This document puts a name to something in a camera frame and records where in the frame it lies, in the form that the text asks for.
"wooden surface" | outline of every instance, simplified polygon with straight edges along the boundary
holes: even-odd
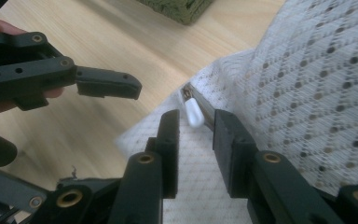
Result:
[[[0,114],[0,135],[19,148],[5,171],[47,189],[59,178],[120,177],[126,160],[113,141],[218,57],[253,48],[282,0],[215,0],[184,26],[132,0],[10,0],[0,19],[44,33],[76,64],[117,70],[144,85],[138,101],[79,96]]]

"patterned cloth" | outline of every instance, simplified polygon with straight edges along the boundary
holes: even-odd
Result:
[[[286,156],[331,194],[358,184],[358,1],[289,0],[256,49],[199,71],[193,86],[234,112],[260,150]],[[155,136],[162,113],[183,107],[177,92],[118,140],[130,156]],[[164,223],[251,223],[245,200],[227,195],[212,133],[181,113],[179,191]]]

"green box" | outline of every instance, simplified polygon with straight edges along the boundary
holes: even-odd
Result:
[[[137,0],[174,21],[190,24],[196,21],[213,0]]]

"human hand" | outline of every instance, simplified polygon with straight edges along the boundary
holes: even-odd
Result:
[[[20,35],[20,34],[23,34],[26,32],[23,31],[22,29],[15,27],[15,26],[12,26],[11,24],[9,24],[5,21],[0,20],[0,33],[6,33],[6,34],[10,34],[10,35]],[[59,97],[62,94],[62,92],[63,92],[63,88],[59,88],[59,89],[51,90],[51,91],[45,91],[44,96],[47,98],[56,98],[56,97]],[[2,103],[0,103],[0,112],[7,111],[14,107],[16,107],[16,106],[13,102],[2,102]]]

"small white object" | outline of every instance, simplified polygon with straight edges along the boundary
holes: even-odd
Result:
[[[192,128],[199,128],[204,124],[205,117],[203,116],[196,99],[190,98],[185,101],[185,108],[188,123]]]

